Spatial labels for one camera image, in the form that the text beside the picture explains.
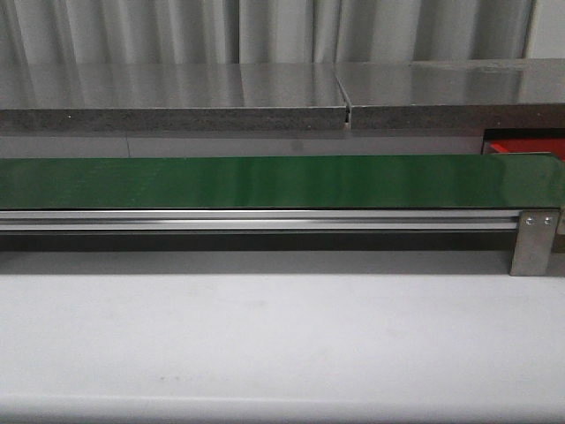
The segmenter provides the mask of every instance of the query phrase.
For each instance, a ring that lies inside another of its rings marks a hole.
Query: green conveyor belt
[[[1,159],[0,209],[560,208],[550,155]]]

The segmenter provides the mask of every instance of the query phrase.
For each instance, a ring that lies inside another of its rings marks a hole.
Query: conveyor belt
[[[3,159],[0,235],[517,231],[539,274],[564,191],[551,155]]]

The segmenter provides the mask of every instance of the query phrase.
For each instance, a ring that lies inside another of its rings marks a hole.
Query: white table surface
[[[508,264],[3,253],[0,421],[563,421],[565,255]]]

